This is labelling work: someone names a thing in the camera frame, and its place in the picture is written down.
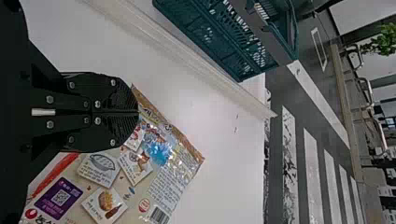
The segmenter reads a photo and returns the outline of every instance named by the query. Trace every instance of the white tabletop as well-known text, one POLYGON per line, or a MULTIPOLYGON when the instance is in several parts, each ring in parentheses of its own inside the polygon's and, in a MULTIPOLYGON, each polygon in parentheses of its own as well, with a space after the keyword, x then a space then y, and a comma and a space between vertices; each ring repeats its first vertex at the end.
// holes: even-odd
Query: white tabletop
MULTIPOLYGON (((261 120, 87 5, 21 3, 30 39, 60 71, 93 71, 133 82, 206 157, 171 223, 262 224, 261 120)), ((244 85, 262 98, 263 81, 256 77, 244 85)))

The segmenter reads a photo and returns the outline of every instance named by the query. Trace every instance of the gray floor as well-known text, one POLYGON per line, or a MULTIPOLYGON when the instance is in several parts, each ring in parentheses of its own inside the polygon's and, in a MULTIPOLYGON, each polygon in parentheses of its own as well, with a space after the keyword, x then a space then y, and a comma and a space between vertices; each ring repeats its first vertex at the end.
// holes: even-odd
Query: gray floor
MULTIPOLYGON (((311 35, 311 30, 315 27, 318 27, 327 55, 330 54, 329 41, 335 38, 336 34, 328 12, 325 11, 319 15, 319 19, 312 18, 299 22, 300 62, 317 85, 320 93, 324 96, 337 118, 343 123, 332 61, 330 57, 327 57, 328 63, 323 72, 311 35)), ((298 176, 298 181, 296 178, 296 182, 298 183, 298 193, 292 198, 295 198, 295 202, 298 203, 296 211, 299 213, 298 216, 295 215, 292 218, 285 215, 288 213, 285 212, 285 206, 287 206, 285 205, 285 200, 288 193, 285 191, 287 184, 284 183, 284 180, 287 179, 288 171, 284 165, 285 152, 284 149, 282 149, 285 147, 283 140, 285 138, 283 133, 284 128, 282 128, 284 121, 283 117, 279 116, 275 119, 271 119, 271 134, 269 141, 270 160, 268 164, 268 203, 270 206, 268 206, 268 211, 266 213, 268 214, 266 218, 267 223, 335 224, 334 221, 332 221, 332 214, 341 214, 342 223, 358 223, 357 208, 355 206, 350 178, 351 176, 353 177, 350 152, 345 142, 342 141, 328 119, 319 111, 318 106, 315 105, 311 97, 302 88, 301 84, 287 67, 279 67, 275 71, 268 72, 266 74, 266 88, 272 94, 271 108, 278 115, 282 115, 282 108, 285 107, 295 118, 295 150, 298 176), (304 134, 305 131, 316 140, 316 147, 307 144, 307 135, 304 134), (329 192, 333 189, 329 189, 328 179, 326 178, 326 174, 329 172, 326 169, 329 166, 327 166, 325 162, 325 150, 334 161, 333 167, 335 169, 334 173, 338 189, 335 192, 338 194, 337 201, 340 206, 340 212, 338 213, 331 211, 329 192), (346 171, 344 183, 347 182, 347 184, 345 184, 344 189, 348 187, 349 193, 347 195, 343 193, 340 166, 343 167, 341 169, 345 169, 346 171), (314 167, 314 170, 308 171, 307 167, 309 167, 309 169, 314 167), (319 183, 320 188, 315 186, 315 183, 319 183), (352 214, 350 214, 351 212, 346 204, 352 204, 352 214)))

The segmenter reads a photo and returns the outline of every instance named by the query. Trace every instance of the teal plastic crate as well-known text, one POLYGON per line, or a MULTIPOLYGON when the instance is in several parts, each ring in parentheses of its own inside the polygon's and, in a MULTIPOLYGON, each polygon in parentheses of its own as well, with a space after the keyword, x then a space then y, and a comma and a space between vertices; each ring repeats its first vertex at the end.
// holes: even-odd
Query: teal plastic crate
MULTIPOLYGON (((292 5, 288 0, 251 1, 281 42, 280 50, 296 60, 292 5)), ((228 0, 153 0, 153 5, 238 82, 279 66, 265 48, 271 43, 261 43, 228 0)))

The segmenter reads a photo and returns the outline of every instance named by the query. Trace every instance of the floor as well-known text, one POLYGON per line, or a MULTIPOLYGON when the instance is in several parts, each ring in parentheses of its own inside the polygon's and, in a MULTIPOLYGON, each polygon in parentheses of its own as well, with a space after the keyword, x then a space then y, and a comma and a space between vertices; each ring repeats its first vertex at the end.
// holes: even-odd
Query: floor
POLYGON ((300 61, 266 74, 266 88, 271 92, 268 104, 282 116, 271 119, 267 130, 264 223, 361 224, 361 204, 329 57, 329 41, 336 33, 328 12, 300 21, 299 31, 300 61), (316 28, 327 55, 324 71, 325 56, 321 63, 311 32, 316 28))

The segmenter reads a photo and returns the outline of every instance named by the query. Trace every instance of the purple label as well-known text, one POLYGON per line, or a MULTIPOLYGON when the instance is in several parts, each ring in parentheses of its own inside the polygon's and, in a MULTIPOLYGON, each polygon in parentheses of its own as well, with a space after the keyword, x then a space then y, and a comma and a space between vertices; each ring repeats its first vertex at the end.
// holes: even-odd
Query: purple label
POLYGON ((69 210, 81 196, 82 190, 61 177, 37 202, 35 206, 56 220, 69 210))

